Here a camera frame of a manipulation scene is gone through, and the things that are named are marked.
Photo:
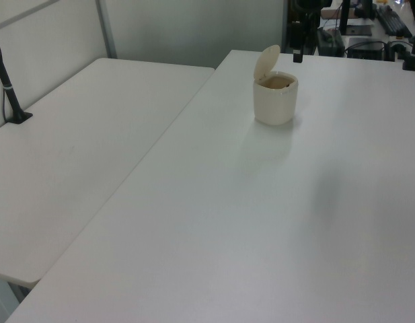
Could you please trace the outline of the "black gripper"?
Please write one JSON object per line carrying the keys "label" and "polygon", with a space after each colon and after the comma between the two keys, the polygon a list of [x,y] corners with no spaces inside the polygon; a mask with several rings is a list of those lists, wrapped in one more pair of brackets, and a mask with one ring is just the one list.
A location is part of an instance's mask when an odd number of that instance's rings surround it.
{"label": "black gripper", "polygon": [[[299,20],[319,20],[321,10],[330,7],[332,0],[296,0],[296,12]],[[291,47],[293,49],[293,62],[302,63],[303,60],[303,26],[301,22],[291,23]]]}

